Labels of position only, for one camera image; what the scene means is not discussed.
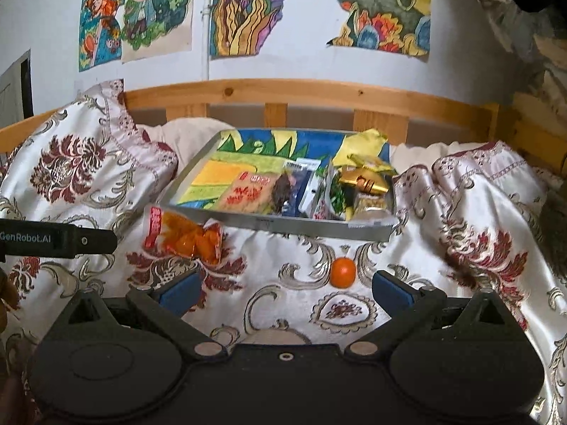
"bed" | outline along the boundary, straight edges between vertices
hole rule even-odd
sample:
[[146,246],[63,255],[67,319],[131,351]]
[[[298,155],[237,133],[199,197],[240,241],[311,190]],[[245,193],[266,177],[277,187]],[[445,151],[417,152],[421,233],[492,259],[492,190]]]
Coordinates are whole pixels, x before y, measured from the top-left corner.
[[[265,104],[269,128],[285,127],[288,106],[299,105],[352,110],[353,130],[385,132],[391,164],[401,174],[390,241],[229,228],[215,270],[144,249],[144,207],[159,200],[209,138],[230,128],[207,118],[209,107],[250,103]],[[148,109],[164,110],[167,123],[137,126],[131,115]],[[470,143],[408,146],[413,119],[464,129]],[[567,142],[513,110],[330,81],[219,80],[126,93],[121,81],[112,81],[1,130],[0,152],[7,153],[0,172],[2,217],[111,228],[119,238],[112,255],[7,258],[4,269],[21,296],[1,335],[8,359],[22,340],[39,343],[79,289],[123,296],[131,286],[158,288],[189,270],[199,273],[202,291],[183,320],[229,348],[344,347],[387,321],[370,291],[373,273],[387,270],[449,296],[470,296],[479,287],[497,291],[546,367],[532,416],[549,425],[567,420],[567,282],[542,255],[538,224],[547,191],[562,184]],[[357,280],[344,291],[327,279],[332,261],[342,256],[357,264]]]

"wall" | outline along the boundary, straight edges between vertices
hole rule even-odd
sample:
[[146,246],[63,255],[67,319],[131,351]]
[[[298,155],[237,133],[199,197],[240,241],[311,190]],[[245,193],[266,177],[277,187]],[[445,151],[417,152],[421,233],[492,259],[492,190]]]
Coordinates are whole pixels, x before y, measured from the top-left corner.
[[347,18],[337,0],[286,0],[283,19],[255,57],[215,59],[203,71],[205,0],[195,0],[190,52],[78,73],[81,0],[0,0],[0,72],[31,49],[33,106],[53,109],[75,90],[112,78],[127,89],[220,78],[314,78],[399,87],[470,103],[507,102],[520,65],[492,35],[475,0],[432,0],[429,59],[327,47]]

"wooden headboard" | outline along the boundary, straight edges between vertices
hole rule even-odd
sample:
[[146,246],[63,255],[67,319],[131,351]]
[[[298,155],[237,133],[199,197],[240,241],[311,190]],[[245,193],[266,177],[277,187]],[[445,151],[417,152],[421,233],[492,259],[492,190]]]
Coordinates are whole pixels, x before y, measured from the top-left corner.
[[[124,94],[129,110],[164,109],[166,120],[210,116],[219,104],[264,104],[264,126],[285,127],[288,106],[351,109],[353,130],[377,128],[394,144],[406,142],[412,119],[468,130],[471,142],[503,140],[527,158],[563,171],[567,142],[521,120],[498,104],[476,106],[422,93],[324,80],[230,79],[149,87]],[[9,152],[54,112],[0,130],[0,152]],[[317,127],[325,129],[325,121]]]

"tray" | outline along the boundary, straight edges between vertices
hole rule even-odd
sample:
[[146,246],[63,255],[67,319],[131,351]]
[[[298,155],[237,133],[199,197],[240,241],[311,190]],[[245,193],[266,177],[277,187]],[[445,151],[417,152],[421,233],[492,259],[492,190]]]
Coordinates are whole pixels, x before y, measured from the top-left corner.
[[[255,132],[257,129],[238,129],[238,132]],[[310,130],[310,129],[290,129],[290,128],[274,128],[270,131],[297,131],[297,132],[317,132],[325,134],[335,134],[348,136],[355,134],[352,131],[327,131],[327,130]],[[191,162],[181,171],[170,187],[165,191],[163,197],[159,201],[162,207],[169,210],[182,213],[189,219],[197,223],[204,223],[209,219],[215,219],[222,222],[228,227],[246,228],[249,230],[260,230],[270,233],[284,233],[294,235],[306,235],[311,237],[329,237],[353,239],[359,241],[375,241],[387,242],[392,233],[392,225],[363,225],[353,222],[336,221],[336,220],[314,220],[302,219],[298,217],[283,217],[261,214],[241,214],[236,212],[221,212],[209,209],[188,207],[177,205],[187,188],[193,180],[201,172],[209,157],[214,153],[221,141],[222,133],[217,133],[206,145],[199,151]],[[391,212],[395,213],[395,197],[393,189],[388,194],[388,204]]]

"bag of orange snacks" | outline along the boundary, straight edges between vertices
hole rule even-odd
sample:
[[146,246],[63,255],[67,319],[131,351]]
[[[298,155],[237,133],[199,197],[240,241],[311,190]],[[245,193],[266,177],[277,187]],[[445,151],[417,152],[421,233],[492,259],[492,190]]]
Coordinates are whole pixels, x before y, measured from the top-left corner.
[[144,212],[148,231],[146,249],[159,250],[181,257],[199,259],[206,265],[218,265],[222,245],[222,225],[209,220],[199,225],[182,214],[148,206]]

